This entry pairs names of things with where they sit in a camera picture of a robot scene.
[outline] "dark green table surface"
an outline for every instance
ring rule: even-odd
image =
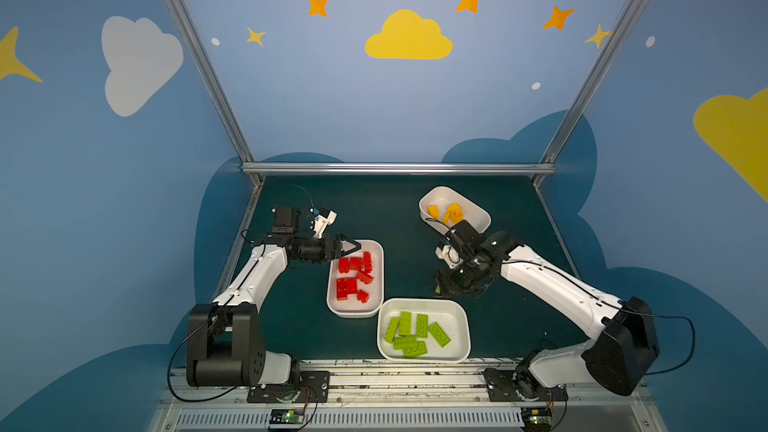
[[[421,220],[418,200],[437,186],[447,186],[491,215],[487,233],[506,230],[547,260],[570,271],[546,212],[530,179],[512,177],[433,176],[272,176],[265,181],[246,234],[255,239],[274,221],[272,208],[301,208],[310,201],[296,184],[312,194],[316,207],[338,214],[327,233],[368,238],[384,247],[384,300],[431,298],[437,231]],[[307,224],[306,215],[302,226]],[[250,254],[246,244],[237,271]],[[260,313],[266,346],[299,359],[381,358],[376,347],[376,316],[340,318],[328,309],[329,266],[292,262],[275,281]],[[460,297],[469,318],[470,357],[522,357],[546,338],[557,346],[586,340],[579,328],[532,293],[496,280],[480,298]]]

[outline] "robotic arm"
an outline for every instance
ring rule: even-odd
[[[212,303],[192,309],[187,322],[189,385],[255,387],[298,381],[298,367],[289,355],[265,349],[259,319],[264,298],[291,261],[323,264],[361,247],[342,234],[335,240],[323,237],[336,214],[327,208],[312,212],[311,235],[299,232],[298,209],[276,208],[274,226],[254,243],[235,280]],[[231,341],[218,340],[228,332]]]
[[[547,396],[560,384],[600,384],[630,395],[659,355],[650,307],[599,291],[547,262],[506,232],[489,237],[466,221],[448,230],[436,249],[446,266],[436,275],[441,296],[478,294],[495,276],[518,284],[556,308],[589,337],[557,350],[534,350],[516,368],[514,392],[524,400]],[[486,374],[491,381],[498,374]]]

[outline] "red toy block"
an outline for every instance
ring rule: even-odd
[[[342,274],[350,273],[350,258],[342,257],[339,259],[339,272]]]
[[[365,285],[370,285],[370,283],[373,282],[373,277],[371,277],[367,273],[364,273],[363,271],[359,271],[357,273],[356,278],[360,279],[362,283]]]
[[[356,294],[357,293],[357,278],[355,278],[355,277],[347,277],[346,278],[346,292],[348,294]]]
[[[338,278],[336,280],[336,300],[337,301],[347,300],[346,278]]]
[[[362,271],[368,275],[373,273],[373,260],[371,260],[370,252],[364,252],[362,254]]]
[[[350,270],[362,270],[362,257],[350,257]]]

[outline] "blue wall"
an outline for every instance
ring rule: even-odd
[[[0,430],[147,427],[252,189],[186,50],[139,111],[113,112],[112,16],[179,35],[163,0],[0,0],[0,40],[17,27],[42,80],[5,75],[0,52]]]
[[[537,162],[501,142],[568,108],[598,54],[585,41],[626,0],[479,0],[476,14],[456,12],[462,0],[328,0],[327,16],[309,0],[185,1],[258,160]],[[554,6],[574,12],[543,29]],[[401,9],[435,20],[452,52],[368,55]]]
[[[696,323],[694,360],[648,378],[671,432],[767,418],[741,391],[768,380],[768,202],[694,128],[707,100],[768,87],[767,1],[651,0],[542,184],[584,280]],[[685,322],[657,324],[656,370],[690,346]]]

